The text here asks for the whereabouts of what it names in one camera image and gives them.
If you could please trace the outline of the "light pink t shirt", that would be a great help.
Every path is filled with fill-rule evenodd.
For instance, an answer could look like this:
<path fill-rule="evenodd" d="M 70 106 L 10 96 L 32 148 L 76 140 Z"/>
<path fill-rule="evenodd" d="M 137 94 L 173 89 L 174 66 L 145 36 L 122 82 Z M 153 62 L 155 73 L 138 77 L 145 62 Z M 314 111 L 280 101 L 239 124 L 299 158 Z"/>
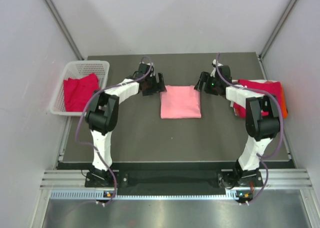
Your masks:
<path fill-rule="evenodd" d="M 194 86 L 165 86 L 160 93 L 161 119 L 201 118 L 200 92 Z"/>

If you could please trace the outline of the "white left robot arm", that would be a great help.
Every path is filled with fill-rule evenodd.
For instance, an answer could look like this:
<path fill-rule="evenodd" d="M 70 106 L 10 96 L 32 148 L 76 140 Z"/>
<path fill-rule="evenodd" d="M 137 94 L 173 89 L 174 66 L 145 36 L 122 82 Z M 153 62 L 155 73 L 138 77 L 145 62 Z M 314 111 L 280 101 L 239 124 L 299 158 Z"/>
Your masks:
<path fill-rule="evenodd" d="M 85 121 L 93 138 L 92 165 L 99 170 L 96 180 L 102 186 L 110 185 L 114 178 L 108 170 L 113 163 L 111 137 L 118 122 L 120 104 L 139 93 L 149 96 L 165 91 L 163 74 L 155 73 L 152 63 L 144 62 L 140 62 L 133 75 L 117 85 L 94 91 L 85 113 Z"/>

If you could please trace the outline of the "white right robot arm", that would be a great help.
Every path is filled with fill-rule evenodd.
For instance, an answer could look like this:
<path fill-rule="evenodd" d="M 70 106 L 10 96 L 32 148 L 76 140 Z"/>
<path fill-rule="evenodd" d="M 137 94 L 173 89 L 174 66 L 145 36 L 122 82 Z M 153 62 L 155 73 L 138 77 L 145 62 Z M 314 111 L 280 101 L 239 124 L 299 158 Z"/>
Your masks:
<path fill-rule="evenodd" d="M 245 109 L 248 139 L 233 169 L 235 183 L 244 186 L 257 173 L 267 146 L 277 134 L 283 136 L 282 111 L 276 96 L 264 90 L 233 83 L 229 66 L 217 60 L 212 62 L 212 66 L 210 73 L 201 73 L 194 89 L 222 96 Z"/>

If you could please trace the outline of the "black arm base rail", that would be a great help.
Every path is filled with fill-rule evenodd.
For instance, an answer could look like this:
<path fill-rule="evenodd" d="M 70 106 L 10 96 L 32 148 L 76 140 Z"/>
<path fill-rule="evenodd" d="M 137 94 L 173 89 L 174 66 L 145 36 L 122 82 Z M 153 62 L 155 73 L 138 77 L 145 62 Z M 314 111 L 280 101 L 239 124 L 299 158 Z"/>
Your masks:
<path fill-rule="evenodd" d="M 85 187 L 117 187 L 120 195 L 212 195 L 226 188 L 252 190 L 262 187 L 261 173 L 239 178 L 235 162 L 115 162 L 108 171 L 93 167 Z"/>

